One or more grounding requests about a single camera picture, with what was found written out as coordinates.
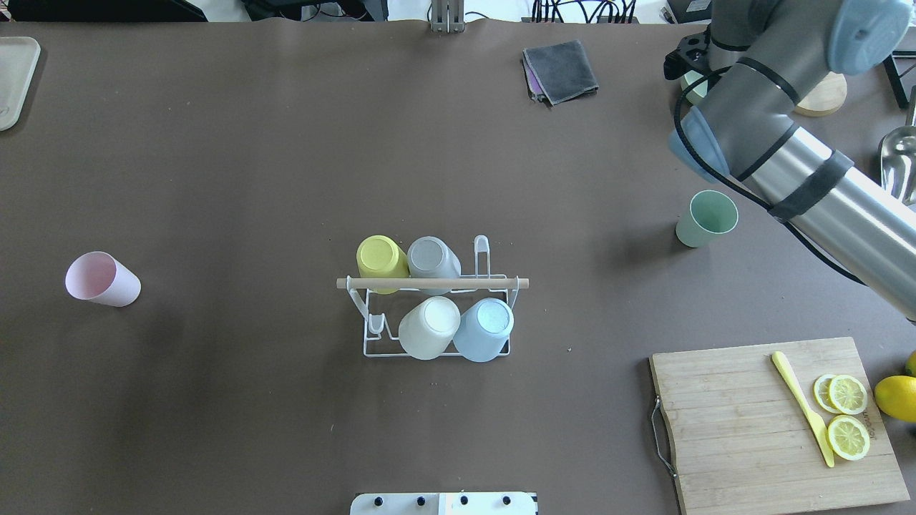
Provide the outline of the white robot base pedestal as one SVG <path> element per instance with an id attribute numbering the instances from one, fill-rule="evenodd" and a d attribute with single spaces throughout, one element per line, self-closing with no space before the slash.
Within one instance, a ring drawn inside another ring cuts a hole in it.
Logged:
<path id="1" fill-rule="evenodd" d="M 350 506 L 350 514 L 537 513 L 537 495 L 523 491 L 364 493 Z"/>

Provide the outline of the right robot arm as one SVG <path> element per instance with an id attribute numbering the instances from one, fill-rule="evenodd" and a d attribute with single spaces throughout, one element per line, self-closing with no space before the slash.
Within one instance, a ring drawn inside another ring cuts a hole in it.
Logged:
<path id="1" fill-rule="evenodd" d="M 791 112 L 829 72 L 853 75 L 887 58 L 910 1 L 713 1 L 706 32 L 681 40 L 666 76 L 686 67 L 718 82 L 675 114 L 671 151 L 694 172 L 761 205 L 807 237 L 844 276 L 914 320 L 914 212 Z"/>

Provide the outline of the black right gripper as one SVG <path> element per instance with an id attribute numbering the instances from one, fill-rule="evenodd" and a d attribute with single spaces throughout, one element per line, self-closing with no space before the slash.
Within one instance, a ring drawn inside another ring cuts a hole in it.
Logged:
<path id="1" fill-rule="evenodd" d="M 663 63 L 663 75 L 668 81 L 680 79 L 687 72 L 698 72 L 701 76 L 713 71 L 710 68 L 708 50 L 711 45 L 709 34 L 684 36 L 677 47 L 668 52 Z"/>

